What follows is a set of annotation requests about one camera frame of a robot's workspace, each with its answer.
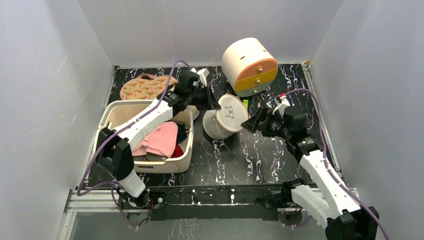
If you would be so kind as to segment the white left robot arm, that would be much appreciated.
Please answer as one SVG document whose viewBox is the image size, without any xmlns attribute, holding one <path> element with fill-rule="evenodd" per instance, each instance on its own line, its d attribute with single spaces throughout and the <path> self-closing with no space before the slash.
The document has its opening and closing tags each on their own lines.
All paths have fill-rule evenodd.
<svg viewBox="0 0 424 240">
<path fill-rule="evenodd" d="M 93 159 L 130 195 L 129 200 L 135 207 L 144 208 L 150 198 L 134 169 L 132 151 L 160 124 L 190 106 L 197 110 L 219 110 L 221 107 L 206 81 L 208 75 L 207 68 L 181 72 L 178 82 L 166 85 L 162 94 L 143 111 L 115 129 L 100 130 Z"/>
</svg>

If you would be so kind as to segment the beige-trimmed white mesh laundry bag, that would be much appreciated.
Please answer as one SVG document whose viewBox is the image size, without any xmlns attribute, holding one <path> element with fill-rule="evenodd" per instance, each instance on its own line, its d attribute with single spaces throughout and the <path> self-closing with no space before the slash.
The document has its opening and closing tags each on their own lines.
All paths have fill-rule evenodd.
<svg viewBox="0 0 424 240">
<path fill-rule="evenodd" d="M 249 119 L 249 114 L 243 102 L 232 94 L 224 94 L 218 103 L 221 109 L 206 111 L 202 125 L 210 138 L 224 140 L 243 129 L 241 124 Z"/>
</svg>

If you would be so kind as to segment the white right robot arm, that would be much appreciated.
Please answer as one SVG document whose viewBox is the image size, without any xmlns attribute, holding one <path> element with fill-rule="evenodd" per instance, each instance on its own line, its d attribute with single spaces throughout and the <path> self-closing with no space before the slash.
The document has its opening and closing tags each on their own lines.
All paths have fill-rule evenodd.
<svg viewBox="0 0 424 240">
<path fill-rule="evenodd" d="M 282 113 L 267 107 L 241 126 L 264 137 L 280 137 L 286 148 L 313 178 L 322 196 L 316 195 L 301 178 L 283 183 L 282 202 L 288 207 L 301 206 L 324 229 L 328 240 L 374 240 L 378 212 L 362 206 L 347 189 L 335 169 L 323 156 L 323 145 L 307 128 L 307 115 L 298 106 L 288 106 Z"/>
</svg>

